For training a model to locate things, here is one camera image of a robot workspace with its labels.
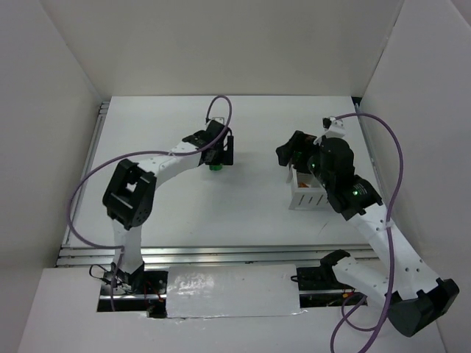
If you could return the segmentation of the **green curved lego brick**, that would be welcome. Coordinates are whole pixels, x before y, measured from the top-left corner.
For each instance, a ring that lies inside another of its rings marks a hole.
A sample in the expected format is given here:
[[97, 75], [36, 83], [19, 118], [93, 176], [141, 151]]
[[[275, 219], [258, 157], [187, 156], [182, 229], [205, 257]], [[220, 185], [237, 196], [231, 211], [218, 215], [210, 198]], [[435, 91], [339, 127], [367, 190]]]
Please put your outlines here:
[[223, 165], [222, 164], [218, 164], [218, 165], [209, 165], [209, 169], [211, 171], [220, 171], [223, 169]]

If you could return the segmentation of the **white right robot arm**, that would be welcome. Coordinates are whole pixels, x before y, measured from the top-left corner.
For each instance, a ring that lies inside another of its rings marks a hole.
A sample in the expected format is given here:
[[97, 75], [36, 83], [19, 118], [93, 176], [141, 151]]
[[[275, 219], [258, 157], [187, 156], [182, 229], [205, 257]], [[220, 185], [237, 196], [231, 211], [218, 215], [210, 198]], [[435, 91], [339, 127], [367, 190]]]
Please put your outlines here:
[[360, 264], [349, 252], [337, 250], [321, 260], [335, 281], [359, 290], [379, 305], [387, 304], [386, 317], [406, 337], [448, 311], [459, 293], [458, 285], [431, 269], [386, 218], [387, 207], [380, 194], [356, 174], [354, 153], [346, 140], [296, 131], [275, 153], [279, 165], [310, 174], [320, 184], [333, 210], [364, 236], [391, 271], [383, 276]]

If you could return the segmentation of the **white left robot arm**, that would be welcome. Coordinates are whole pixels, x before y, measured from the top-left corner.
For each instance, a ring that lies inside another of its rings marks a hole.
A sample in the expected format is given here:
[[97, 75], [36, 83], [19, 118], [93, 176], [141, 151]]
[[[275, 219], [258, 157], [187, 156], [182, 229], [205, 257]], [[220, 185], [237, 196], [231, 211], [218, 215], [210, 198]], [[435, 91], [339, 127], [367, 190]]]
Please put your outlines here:
[[121, 160], [107, 186], [102, 203], [112, 221], [115, 250], [111, 271], [132, 291], [144, 287], [141, 253], [142, 226], [150, 217], [155, 191], [164, 182], [201, 165], [233, 164], [231, 129], [211, 119], [203, 130], [181, 140], [173, 149], [133, 162]]

